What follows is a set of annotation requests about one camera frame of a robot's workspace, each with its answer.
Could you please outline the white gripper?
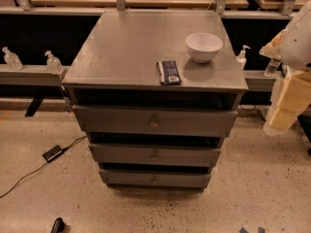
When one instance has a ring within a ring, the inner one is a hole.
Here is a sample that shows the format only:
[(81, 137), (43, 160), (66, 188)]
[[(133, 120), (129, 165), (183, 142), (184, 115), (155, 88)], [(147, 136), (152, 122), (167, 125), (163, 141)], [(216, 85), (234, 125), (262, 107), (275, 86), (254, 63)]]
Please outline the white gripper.
[(271, 107), (263, 126), (268, 136), (282, 135), (311, 104), (310, 33), (284, 29), (259, 54), (280, 60), (287, 69), (285, 77), (278, 78), (273, 86)]

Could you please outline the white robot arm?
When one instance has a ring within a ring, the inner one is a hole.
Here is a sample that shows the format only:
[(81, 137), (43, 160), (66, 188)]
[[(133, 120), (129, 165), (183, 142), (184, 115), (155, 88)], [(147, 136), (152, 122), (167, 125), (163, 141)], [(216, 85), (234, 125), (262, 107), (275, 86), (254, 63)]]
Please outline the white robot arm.
[(266, 135), (277, 136), (287, 132), (311, 105), (311, 2), (259, 54), (280, 60), (286, 71), (273, 85), (263, 127)]

